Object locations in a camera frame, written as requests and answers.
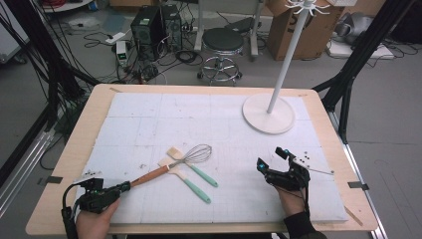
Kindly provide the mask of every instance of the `power strip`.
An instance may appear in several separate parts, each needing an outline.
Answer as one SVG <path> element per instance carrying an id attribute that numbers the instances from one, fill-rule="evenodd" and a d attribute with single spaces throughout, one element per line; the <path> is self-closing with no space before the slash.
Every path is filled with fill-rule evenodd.
<path id="1" fill-rule="evenodd" d="M 124 37 L 124 35 L 126 35 L 126 34 L 119 32 L 119 33 L 116 33 L 114 36 L 112 36 L 112 39 L 105 39 L 105 41 L 109 44 L 113 44 L 118 39 Z"/>
<path id="2" fill-rule="evenodd" d="M 332 6 L 335 7 L 350 7 L 354 6 L 357 0 L 326 0 Z"/>

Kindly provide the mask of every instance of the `orange handle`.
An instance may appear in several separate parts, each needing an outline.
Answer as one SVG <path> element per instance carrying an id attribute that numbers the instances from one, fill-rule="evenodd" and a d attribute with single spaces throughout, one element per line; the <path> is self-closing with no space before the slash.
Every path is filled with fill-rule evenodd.
<path id="1" fill-rule="evenodd" d="M 142 183 L 147 182 L 151 179 L 154 179 L 155 177 L 158 177 L 158 176 L 168 172 L 168 170 L 170 170 L 168 165 L 158 167 L 157 169 L 150 171 L 150 172 L 146 173 L 144 176 L 142 176 L 142 177 L 138 178 L 137 180 L 134 180 L 133 182 L 131 182 L 130 187 L 135 187 L 139 184 L 142 184 Z"/>

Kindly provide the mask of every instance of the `paper sheet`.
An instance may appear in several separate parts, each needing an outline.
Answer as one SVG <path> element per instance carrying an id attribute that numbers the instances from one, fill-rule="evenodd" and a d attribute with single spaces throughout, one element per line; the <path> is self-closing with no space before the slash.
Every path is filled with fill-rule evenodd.
<path id="1" fill-rule="evenodd" d="M 172 146 L 183 152 L 199 143 L 213 147 L 209 160 L 196 164 L 213 177 L 213 187 L 186 165 L 181 171 L 206 192 L 206 204 L 174 174 L 164 174 L 122 195 L 113 223 L 278 222 L 284 212 L 277 191 L 256 169 L 261 157 L 286 171 L 277 146 L 295 155 L 305 151 L 329 170 L 301 98 L 284 98 L 296 114 L 294 127 L 280 135 L 258 132 L 245 122 L 248 96 L 118 93 L 110 106 L 84 169 L 100 170 L 105 186 L 132 181 L 158 167 Z M 310 171 L 312 221 L 347 220 L 333 177 Z"/>

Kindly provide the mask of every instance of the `whisk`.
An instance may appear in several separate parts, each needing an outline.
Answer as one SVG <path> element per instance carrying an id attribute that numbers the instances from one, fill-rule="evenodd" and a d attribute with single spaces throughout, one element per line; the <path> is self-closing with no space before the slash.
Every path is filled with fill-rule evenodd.
<path id="1" fill-rule="evenodd" d="M 155 177 L 158 177 L 170 170 L 171 168 L 175 167 L 179 163 L 182 162 L 203 162 L 208 160 L 210 158 L 212 153 L 212 147 L 208 144 L 198 144 L 194 147 L 192 147 L 186 154 L 180 158 L 179 160 L 168 164 L 161 166 L 153 171 L 150 171 L 146 173 L 144 176 L 134 180 L 130 183 L 130 187 L 135 187 L 141 183 L 147 182 Z"/>

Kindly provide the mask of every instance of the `white stand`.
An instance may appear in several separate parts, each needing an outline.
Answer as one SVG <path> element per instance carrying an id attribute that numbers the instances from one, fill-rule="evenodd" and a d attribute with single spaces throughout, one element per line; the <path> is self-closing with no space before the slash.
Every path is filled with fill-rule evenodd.
<path id="1" fill-rule="evenodd" d="M 293 53 L 295 52 L 299 37 L 301 36 L 302 30 L 304 28 L 308 13 L 311 13 L 313 16 L 313 10 L 316 10 L 322 14 L 327 14 L 321 12 L 318 8 L 326 8 L 328 6 L 316 6 L 314 5 L 316 0 L 289 2 L 292 4 L 292 6 L 287 7 L 301 8 L 299 11 L 295 12 L 295 14 L 300 13 L 300 16 L 298 23 L 296 24 L 295 32 L 292 36 L 289 49 L 286 52 L 282 70 L 280 72 L 279 78 L 277 79 L 276 86 L 274 87 L 273 95 L 251 96 L 243 104 L 243 116 L 248 124 L 261 132 L 269 134 L 280 134 L 286 132 L 291 129 L 295 123 L 295 113 L 292 107 L 287 102 L 279 98 L 279 92 L 283 85 L 283 81 L 285 80 L 289 65 L 292 61 Z"/>

